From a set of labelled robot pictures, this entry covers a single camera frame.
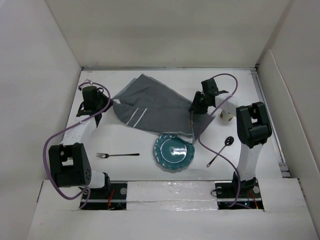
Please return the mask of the grey striped cloth placemat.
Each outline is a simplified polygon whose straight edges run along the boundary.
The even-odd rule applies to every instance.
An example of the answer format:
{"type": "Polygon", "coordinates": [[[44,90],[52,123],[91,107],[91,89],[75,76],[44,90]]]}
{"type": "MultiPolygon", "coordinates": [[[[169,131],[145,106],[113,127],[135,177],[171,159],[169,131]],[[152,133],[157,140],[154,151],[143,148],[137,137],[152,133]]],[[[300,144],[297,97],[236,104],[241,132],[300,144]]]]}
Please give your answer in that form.
{"type": "Polygon", "coordinates": [[[141,74],[113,98],[113,111],[125,125],[155,134],[177,135],[193,143],[209,114],[189,112],[192,102],[160,81],[141,74]]]}

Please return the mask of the teal ceramic plate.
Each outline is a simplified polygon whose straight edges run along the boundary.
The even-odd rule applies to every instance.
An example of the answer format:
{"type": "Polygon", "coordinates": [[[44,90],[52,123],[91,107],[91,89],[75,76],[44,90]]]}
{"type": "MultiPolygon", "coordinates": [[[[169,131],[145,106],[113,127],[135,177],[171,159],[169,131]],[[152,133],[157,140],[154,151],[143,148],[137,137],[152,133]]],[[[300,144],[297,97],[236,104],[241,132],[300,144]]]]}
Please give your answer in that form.
{"type": "Polygon", "coordinates": [[[154,143],[153,155],[162,168],[180,171],[188,168],[193,161],[195,147],[177,135],[161,134],[154,143]]]}

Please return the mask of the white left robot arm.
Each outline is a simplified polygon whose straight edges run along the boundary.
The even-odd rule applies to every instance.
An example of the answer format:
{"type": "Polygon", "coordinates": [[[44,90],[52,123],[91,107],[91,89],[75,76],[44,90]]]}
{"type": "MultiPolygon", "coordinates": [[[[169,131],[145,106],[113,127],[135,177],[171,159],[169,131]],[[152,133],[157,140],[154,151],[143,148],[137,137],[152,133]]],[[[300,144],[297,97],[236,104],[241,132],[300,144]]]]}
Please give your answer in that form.
{"type": "Polygon", "coordinates": [[[98,127],[102,113],[112,104],[113,101],[108,97],[103,97],[96,103],[83,101],[76,114],[77,126],[67,131],[59,145],[49,148],[50,174],[57,187],[88,187],[103,199],[111,194],[108,174],[92,170],[85,143],[98,127]]]}

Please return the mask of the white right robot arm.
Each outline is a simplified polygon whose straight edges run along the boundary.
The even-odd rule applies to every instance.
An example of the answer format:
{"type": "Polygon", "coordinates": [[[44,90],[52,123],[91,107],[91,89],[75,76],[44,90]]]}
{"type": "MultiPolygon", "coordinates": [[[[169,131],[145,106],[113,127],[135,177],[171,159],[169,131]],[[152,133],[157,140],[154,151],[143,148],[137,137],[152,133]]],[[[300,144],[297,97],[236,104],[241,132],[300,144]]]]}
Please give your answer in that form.
{"type": "Polygon", "coordinates": [[[221,109],[236,118],[236,130],[241,142],[240,156],[233,174],[231,191],[243,197],[256,182],[256,167],[263,145],[272,135],[270,119],[263,102],[244,102],[226,91],[217,95],[195,93],[189,111],[193,114],[206,114],[208,107],[221,109]]]}

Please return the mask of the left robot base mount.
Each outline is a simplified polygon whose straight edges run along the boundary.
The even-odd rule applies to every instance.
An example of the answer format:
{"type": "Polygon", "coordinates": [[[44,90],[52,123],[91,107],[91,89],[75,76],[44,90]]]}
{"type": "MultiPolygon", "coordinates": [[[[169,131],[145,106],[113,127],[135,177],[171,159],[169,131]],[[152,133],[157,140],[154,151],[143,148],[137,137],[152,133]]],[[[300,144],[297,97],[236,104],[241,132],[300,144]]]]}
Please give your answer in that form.
{"type": "Polygon", "coordinates": [[[85,191],[79,208],[82,210],[117,211],[127,209],[128,183],[111,181],[105,172],[93,172],[90,184],[90,195],[85,191]]]}

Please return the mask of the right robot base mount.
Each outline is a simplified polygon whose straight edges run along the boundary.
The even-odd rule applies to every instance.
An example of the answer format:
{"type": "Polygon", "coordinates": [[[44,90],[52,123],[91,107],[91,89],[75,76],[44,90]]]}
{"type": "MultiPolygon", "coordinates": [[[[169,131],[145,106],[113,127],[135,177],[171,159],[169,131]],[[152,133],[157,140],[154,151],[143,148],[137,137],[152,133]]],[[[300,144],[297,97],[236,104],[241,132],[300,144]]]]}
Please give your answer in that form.
{"type": "Polygon", "coordinates": [[[216,181],[210,194],[216,198],[218,210],[263,210],[263,200],[259,182],[243,181],[238,183],[231,180],[216,181]]]}

